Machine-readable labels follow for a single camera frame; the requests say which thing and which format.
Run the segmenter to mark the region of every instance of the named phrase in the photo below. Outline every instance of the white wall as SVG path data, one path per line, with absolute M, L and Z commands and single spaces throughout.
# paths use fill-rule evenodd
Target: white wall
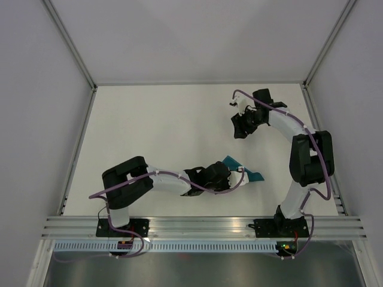
M 24 286 L 90 88 L 38 0 L 0 8 L 0 278 Z
M 383 2 L 358 1 L 311 92 L 334 141 L 342 195 L 360 215 L 383 269 Z
M 53 0 L 96 83 L 302 81 L 347 0 Z

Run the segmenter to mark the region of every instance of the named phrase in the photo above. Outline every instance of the white floor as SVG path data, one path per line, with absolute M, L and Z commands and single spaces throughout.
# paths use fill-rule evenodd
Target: white floor
M 234 139 L 232 92 L 269 88 L 274 101 L 310 124 L 298 84 L 172 85 L 99 87 L 81 147 L 65 215 L 96 215 L 104 204 L 88 196 L 103 190 L 101 174 L 136 155 L 153 166 L 183 170 L 209 166 L 230 155 L 265 181 L 225 195 L 180 197 L 149 192 L 130 206 L 131 216 L 273 215 L 291 184 L 290 144 L 263 125 L 246 139 Z M 314 194 L 306 206 L 314 215 L 338 215 L 333 200 Z

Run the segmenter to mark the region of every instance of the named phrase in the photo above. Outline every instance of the robotic arm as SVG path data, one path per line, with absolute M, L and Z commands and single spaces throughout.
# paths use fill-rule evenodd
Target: robotic arm
M 259 125 L 267 124 L 279 130 L 291 142 L 289 168 L 293 181 L 285 200 L 277 207 L 274 218 L 265 219 L 273 221 L 272 229 L 274 229 L 273 236 L 271 236 L 270 230 L 267 230 L 265 237 L 289 237 L 291 232 L 297 230 L 297 227 L 306 224 L 300 207 L 304 203 L 309 189 L 325 181 L 320 159 L 314 153 L 313 144 L 305 128 L 315 139 L 329 176 L 334 172 L 332 138 L 327 131 L 319 132 L 311 127 L 302 127 L 297 121 L 288 117 L 287 106 L 282 102 L 274 102 L 268 89 L 255 91 L 253 98 L 273 108 L 278 108 L 285 114 L 270 110 L 256 101 L 254 101 L 254 107 L 250 107 L 245 100 L 235 97 L 231 105 L 237 106 L 239 111 L 231 119 L 235 128 L 234 138 L 244 139 L 254 133 Z M 170 191 L 181 196 L 198 196 L 203 192 L 203 189 L 190 183 L 219 193 L 249 182 L 244 169 L 242 172 L 230 171 L 220 161 L 207 168 L 195 167 L 174 173 L 147 164 L 143 157 L 131 158 L 105 171 L 102 174 L 102 180 L 104 187 L 108 189 L 126 182 L 127 179 L 140 176 L 142 176 L 141 179 L 107 193 L 111 222 L 114 227 L 127 228 L 128 230 L 130 224 L 129 205 L 150 190 Z
M 302 203 L 309 190 L 325 181 L 318 154 L 305 130 L 297 121 L 288 117 L 290 112 L 282 102 L 271 99 L 268 89 L 253 93 L 253 98 L 268 104 L 285 114 L 270 110 L 254 101 L 255 108 L 246 104 L 245 100 L 235 97 L 231 103 L 237 106 L 239 112 L 232 117 L 235 128 L 234 138 L 244 139 L 256 131 L 259 125 L 267 124 L 279 130 L 291 142 L 290 174 L 293 178 L 285 200 L 278 206 L 274 215 L 274 223 L 280 235 L 290 233 L 297 226 L 305 224 L 301 213 Z M 331 134 L 327 131 L 316 131 L 306 127 L 315 139 L 323 156 L 328 176 L 334 173 L 334 158 Z
M 127 178 L 136 178 L 148 173 L 153 173 L 153 175 L 107 193 L 110 217 L 114 227 L 129 225 L 129 205 L 150 190 L 167 191 L 180 196 L 199 196 L 203 193 L 203 190 L 191 185 L 190 182 L 214 190 L 217 193 L 249 182 L 247 173 L 244 171 L 230 171 L 220 161 L 207 168 L 195 167 L 181 172 L 171 172 L 148 165 L 145 159 L 140 156 L 108 169 L 102 174 L 102 180 L 104 187 L 110 188 L 126 182 Z

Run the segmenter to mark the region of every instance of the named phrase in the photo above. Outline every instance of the purple cable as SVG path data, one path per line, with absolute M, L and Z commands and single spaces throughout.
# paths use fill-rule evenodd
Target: purple cable
M 143 250 L 144 246 L 145 246 L 145 242 L 144 242 L 144 239 L 142 238 L 141 235 L 139 235 L 138 233 L 134 232 L 134 231 L 130 231 L 130 230 L 122 230 L 122 229 L 118 229 L 118 228 L 115 228 L 113 225 L 112 225 L 112 220 L 110 218 L 110 212 L 109 212 L 109 205 L 108 205 L 108 201 L 107 199 L 104 197 L 104 196 L 96 196 L 96 197 L 92 197 L 94 199 L 102 199 L 105 201 L 105 204 L 107 206 L 107 211 L 108 211 L 108 223 L 109 223 L 109 226 L 110 226 L 110 229 L 114 230 L 114 231 L 117 231 L 117 232 L 122 232 L 122 233 L 129 233 L 129 234 L 132 234 L 134 235 L 135 237 L 139 238 L 141 240 L 141 247 L 140 249 L 138 249 L 137 252 L 133 253 L 133 254 L 127 254 L 127 255 L 119 255 L 118 257 L 117 256 L 112 256 L 114 258 L 119 258 L 119 257 L 122 257 L 122 258 L 131 258 L 131 257 L 135 257 L 135 256 L 138 256 L 141 251 Z M 127 244 L 127 245 L 118 245 L 118 247 L 131 247 L 132 245 L 131 244 Z M 85 260 L 85 259 L 92 259 L 92 258 L 98 258 L 98 257 L 110 257 L 110 254 L 94 254 L 94 255 L 90 255 L 90 256 L 86 256 L 86 257 L 82 257 L 82 258 L 76 258 L 76 259 L 72 259 L 72 260 L 61 260 L 61 259 L 58 259 L 56 257 L 56 254 L 53 252 L 52 253 L 52 258 L 57 261 L 58 263 L 73 263 L 73 262 L 78 262 L 78 261 L 81 261 L 81 260 Z
M 175 176 L 176 178 L 179 177 L 179 174 L 175 173 L 175 172 L 165 172 L 165 171 L 160 171 L 159 174 L 161 175 L 172 175 L 172 176 Z M 232 192 L 233 190 L 237 189 L 242 181 L 244 180 L 245 178 L 245 170 L 242 169 L 242 176 L 241 176 L 241 179 L 239 180 L 239 182 L 233 187 L 233 188 L 230 188 L 228 190 L 224 190 L 224 191 L 214 191 L 214 190 L 209 190 L 205 187 L 201 187 L 200 185 L 198 184 L 195 184 L 194 182 L 188 180 L 187 178 L 183 177 L 183 176 L 180 176 L 179 179 L 182 179 L 184 182 L 196 187 L 196 188 L 199 188 L 200 190 L 203 190 L 203 191 L 207 191 L 208 193 L 213 193 L 213 194 L 225 194 L 225 193 L 230 193 Z
M 234 99 L 235 97 L 235 94 L 236 93 L 241 93 L 243 94 L 244 96 L 252 99 L 253 101 L 259 103 L 260 105 L 266 107 L 267 109 L 271 109 L 273 111 L 276 111 L 276 112 L 279 112 L 281 114 L 284 114 L 290 118 L 292 118 L 293 120 L 295 120 L 297 123 L 299 123 L 304 129 L 305 129 L 305 132 L 307 133 L 307 135 L 309 136 L 310 138 L 310 141 L 312 142 L 312 146 L 314 147 L 314 150 L 317 152 L 318 154 L 318 158 L 319 158 L 319 161 L 321 163 L 321 167 L 322 167 L 322 171 L 323 171 L 323 175 L 324 175 L 324 180 L 326 182 L 326 188 L 327 188 L 327 196 L 325 196 L 324 194 L 322 194 L 319 190 L 317 190 L 316 188 L 310 188 L 309 189 L 309 192 L 307 193 L 305 199 L 303 200 L 301 206 L 300 206 L 300 212 L 302 213 L 303 216 L 310 216 L 311 217 L 311 230 L 310 230 L 310 234 L 309 234 L 309 237 L 306 241 L 306 243 L 303 245 L 303 247 L 294 255 L 294 258 L 295 256 L 301 254 L 308 246 L 309 242 L 311 241 L 311 238 L 312 238 L 312 235 L 314 233 L 314 216 L 313 214 L 310 214 L 310 213 L 305 213 L 303 212 L 303 208 L 305 207 L 309 197 L 310 197 L 310 191 L 314 191 L 316 192 L 322 199 L 324 200 L 330 200 L 331 199 L 331 186 L 330 186 L 330 178 L 329 178 L 329 175 L 327 173 L 327 168 L 326 168 L 326 164 L 324 162 L 324 159 L 323 159 L 323 156 L 322 156 L 322 153 L 314 139 L 314 137 L 312 136 L 311 132 L 309 131 L 309 129 L 306 127 L 305 123 L 303 121 L 301 121 L 300 119 L 298 119 L 295 115 L 292 115 L 292 114 L 287 114 L 286 112 L 284 111 L 281 111 L 280 109 L 276 109 L 266 103 L 263 103 L 261 102 L 260 100 L 250 96 L 248 93 L 242 91 L 242 90 L 235 90 L 233 92 L 233 97 L 232 99 Z M 293 256 L 287 256 L 287 257 L 284 257 L 284 259 L 293 259 Z
M 255 97 L 252 97 L 250 96 L 248 93 L 242 91 L 242 90 L 235 90 L 233 92 L 233 97 L 232 99 L 234 99 L 235 97 L 235 94 L 236 93 L 241 93 L 243 94 L 244 96 L 248 97 L 249 99 L 252 99 L 253 101 L 259 103 L 260 105 L 266 107 L 267 109 L 271 109 L 273 111 L 276 111 L 276 112 L 279 112 L 281 114 L 284 114 L 290 118 L 292 118 L 293 120 L 295 120 L 297 123 L 299 123 L 304 129 L 305 129 L 305 132 L 307 133 L 307 135 L 309 136 L 310 138 L 310 141 L 312 142 L 312 146 L 314 147 L 314 150 L 317 152 L 318 154 L 318 158 L 319 158 L 319 161 L 321 163 L 321 167 L 322 167 L 322 170 L 323 170 L 323 175 L 324 175 L 324 180 L 326 182 L 326 188 L 327 188 L 327 196 L 325 196 L 324 194 L 322 194 L 320 191 L 318 191 L 317 189 L 315 188 L 311 188 L 310 190 L 311 191 L 314 191 L 316 192 L 320 197 L 322 197 L 324 200 L 330 200 L 331 199 L 331 186 L 330 186 L 330 178 L 329 178 L 329 175 L 327 173 L 327 168 L 326 168 L 326 164 L 324 162 L 324 159 L 323 159 L 323 156 L 322 156 L 322 153 L 321 151 L 319 150 L 319 147 L 314 139 L 314 137 L 312 136 L 311 132 L 307 129 L 307 127 L 305 127 L 305 123 L 303 121 L 301 121 L 300 119 L 298 119 L 295 115 L 292 115 L 292 114 L 287 114 L 286 112 L 284 111 L 281 111 L 280 109 L 276 109 L 270 105 L 268 105 L 267 103 L 264 103 L 264 102 L 261 102 L 260 100 L 256 99 Z
M 109 187 L 109 188 L 107 188 L 107 189 L 105 189 L 103 191 L 99 191 L 98 193 L 94 193 L 91 196 L 89 196 L 89 199 L 102 198 L 102 199 L 106 200 L 105 197 L 101 196 L 102 194 L 110 193 L 111 191 L 114 191 L 114 190 L 116 190 L 118 188 L 124 187 L 124 186 L 126 186 L 128 184 L 131 184 L 133 182 L 136 182 L 136 181 L 138 181 L 138 180 L 140 180 L 142 178 L 146 178 L 148 176 L 155 175 L 155 174 L 156 174 L 156 172 L 149 172 L 149 173 L 146 173 L 144 175 L 137 176 L 136 178 L 132 178 L 132 179 L 130 179 L 128 181 L 125 181 L 125 182 L 123 182 L 121 184 L 117 184 L 117 185 L 115 185 L 113 187 Z M 243 169 L 242 170 L 241 180 L 233 188 L 230 188 L 230 189 L 224 190 L 224 191 L 214 191 L 214 190 L 209 190 L 209 189 L 207 189 L 205 187 L 201 187 L 200 185 L 195 184 L 194 182 L 190 181 L 189 179 L 187 179 L 187 178 L 185 178 L 183 176 L 180 176 L 178 173 L 175 173 L 175 172 L 167 172 L 167 171 L 160 170 L 160 171 L 158 171 L 158 174 L 159 175 L 171 175 L 171 176 L 174 176 L 174 177 L 179 178 L 180 180 L 182 180 L 182 181 L 184 181 L 184 182 L 186 182 L 186 183 L 188 183 L 188 184 L 190 184 L 190 185 L 192 185 L 192 186 L 194 186 L 196 188 L 199 188 L 200 190 L 207 191 L 208 193 L 213 193 L 213 194 L 225 194 L 225 193 L 229 193 L 229 192 L 237 189 L 241 185 L 242 181 L 245 178 L 245 170 Z
M 113 187 L 109 187 L 109 188 L 107 188 L 107 189 L 105 189 L 105 190 L 103 190 L 103 191 L 100 191 L 100 192 L 98 192 L 98 193 L 94 193 L 94 194 L 92 194 L 92 195 L 89 197 L 89 199 L 100 198 L 99 196 L 101 196 L 101 195 L 103 195 L 103 194 L 105 194 L 105 193 L 109 193 L 109 192 L 114 191 L 114 190 L 116 190 L 116 189 L 118 189 L 118 188 L 124 187 L 125 185 L 132 184 L 133 182 L 136 182 L 136 181 L 138 181 L 138 180 L 140 180 L 140 179 L 142 179 L 142 178 L 146 178 L 146 177 L 148 177 L 148 176 L 155 175 L 155 174 L 156 174 L 156 172 L 149 172 L 149 173 L 146 173 L 146 174 L 144 174 L 144 175 L 137 176 L 136 178 L 132 178 L 132 179 L 130 179 L 130 180 L 128 180 L 128 181 L 124 181 L 124 182 L 122 182 L 122 183 L 120 183 L 120 184 L 117 184 L 117 185 L 115 185 L 115 186 L 113 186 Z
M 97 196 L 98 199 L 103 199 L 105 201 L 105 205 L 107 206 L 107 212 L 108 212 L 108 223 L 109 223 L 109 227 L 110 229 L 116 231 L 116 232 L 121 232 L 121 233 L 128 233 L 128 234 L 131 234 L 131 235 L 134 235 L 135 237 L 139 238 L 141 240 L 141 247 L 138 249 L 138 251 L 134 252 L 133 254 L 127 254 L 127 255 L 119 255 L 118 257 L 122 257 L 122 258 L 131 258 L 131 257 L 135 257 L 135 256 L 138 256 L 141 251 L 143 250 L 144 246 L 145 246 L 145 242 L 144 242 L 144 239 L 142 238 L 141 235 L 139 235 L 138 233 L 134 232 L 134 231 L 130 231 L 130 230 L 122 230 L 122 229 L 118 229 L 118 228 L 115 228 L 113 225 L 112 225 L 112 219 L 110 217 L 110 211 L 109 211 L 109 204 L 108 204 L 108 200 L 103 197 L 103 196 Z

